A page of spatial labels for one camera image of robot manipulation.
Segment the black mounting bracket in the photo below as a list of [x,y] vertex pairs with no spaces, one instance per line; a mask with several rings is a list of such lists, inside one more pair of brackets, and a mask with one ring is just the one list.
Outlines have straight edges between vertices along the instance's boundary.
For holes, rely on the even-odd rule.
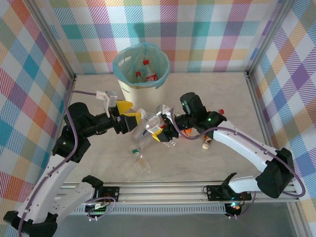
[[[116,187],[116,186],[99,187],[98,197],[113,197],[115,198],[116,201],[118,201],[119,200],[119,187]],[[91,214],[90,214],[91,217],[100,216],[104,214],[107,210],[108,210],[107,205],[100,207],[96,210],[94,210],[94,205],[86,205],[84,208],[85,212],[91,211]]]
[[232,198],[228,198],[223,193],[222,185],[207,185],[204,187],[204,192],[207,195],[208,201],[245,201],[251,200],[251,193],[243,192],[242,194],[235,194]]

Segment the blue plastic bin liner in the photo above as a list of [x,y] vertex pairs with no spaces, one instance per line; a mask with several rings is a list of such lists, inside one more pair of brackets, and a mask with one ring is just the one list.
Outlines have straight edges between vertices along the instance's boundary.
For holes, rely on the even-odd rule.
[[[136,81],[136,72],[145,75],[143,61],[149,60],[149,67],[157,74],[158,80],[142,83]],[[170,74],[170,61],[167,55],[153,43],[140,43],[122,50],[113,61],[114,75],[132,88],[159,88]]]

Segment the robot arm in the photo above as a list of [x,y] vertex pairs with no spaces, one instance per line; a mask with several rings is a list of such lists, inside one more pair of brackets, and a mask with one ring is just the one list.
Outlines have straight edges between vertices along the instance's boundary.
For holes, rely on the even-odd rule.
[[289,150],[283,148],[278,151],[251,138],[238,130],[221,114],[215,111],[208,112],[199,96],[193,92],[181,96],[180,101],[185,114],[175,118],[170,108],[165,105],[159,107],[166,126],[153,134],[156,140],[168,142],[173,137],[178,138],[180,130],[192,127],[203,134],[208,130],[209,132],[206,133],[208,137],[229,146],[262,172],[258,177],[243,177],[232,181],[231,178],[236,173],[231,174],[222,184],[222,191],[227,198],[233,198],[236,194],[246,191],[262,191],[272,198],[280,196],[292,180],[293,174],[275,157],[294,169],[292,154]]
[[[98,95],[104,96],[101,99],[105,101],[105,113],[93,116],[84,103],[74,103],[69,107],[70,116],[78,134],[78,148],[69,161],[52,173],[52,170],[72,152],[75,145],[70,122],[65,116],[66,125],[62,130],[61,136],[56,141],[52,150],[53,155],[50,157],[43,175],[22,205],[16,211],[9,211],[4,216],[4,221],[10,223],[15,229],[18,229],[22,219],[23,233],[29,234],[30,237],[51,237],[54,235],[58,223],[76,207],[91,198],[105,196],[103,193],[103,182],[95,177],[87,176],[69,194],[58,201],[54,201],[67,176],[90,147],[88,137],[104,134],[110,128],[114,128],[117,134],[120,132],[125,134],[135,128],[140,121],[141,115],[139,113],[125,113],[132,107],[132,103],[116,101],[116,98],[113,100],[111,99],[114,97],[112,93],[108,96],[99,92],[97,93],[97,98]],[[31,197],[38,187],[40,188],[39,191],[32,200],[29,209],[26,210]]]

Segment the trash bin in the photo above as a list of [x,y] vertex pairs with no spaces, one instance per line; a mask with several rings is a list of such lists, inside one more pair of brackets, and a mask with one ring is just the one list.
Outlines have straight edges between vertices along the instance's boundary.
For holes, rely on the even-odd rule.
[[[133,83],[136,71],[145,74],[145,59],[149,60],[150,69],[157,74],[158,80]],[[170,61],[157,45],[140,43],[124,49],[115,57],[113,71],[125,100],[133,103],[133,109],[153,112],[158,105],[167,103],[165,82],[170,73]]]

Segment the plaid wallpaper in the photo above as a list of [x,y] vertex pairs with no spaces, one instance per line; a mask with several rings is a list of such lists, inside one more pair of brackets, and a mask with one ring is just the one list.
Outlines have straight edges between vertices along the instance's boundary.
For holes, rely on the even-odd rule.
[[301,203],[316,236],[316,0],[297,0],[255,72],[274,145],[295,156],[308,193]]
[[49,159],[70,80],[22,0],[0,0],[0,236]]
[[112,73],[117,53],[144,41],[161,47],[172,72],[244,71],[280,2],[37,0],[74,71],[85,74]]

